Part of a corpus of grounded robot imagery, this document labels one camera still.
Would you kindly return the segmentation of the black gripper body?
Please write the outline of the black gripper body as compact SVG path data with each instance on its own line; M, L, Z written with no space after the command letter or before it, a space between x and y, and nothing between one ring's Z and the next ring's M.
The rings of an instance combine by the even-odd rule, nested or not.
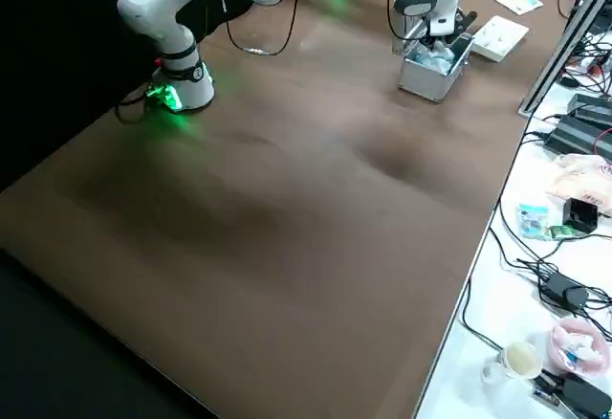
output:
M437 43L451 45L466 30L462 21L431 20L426 31L426 47L432 50Z

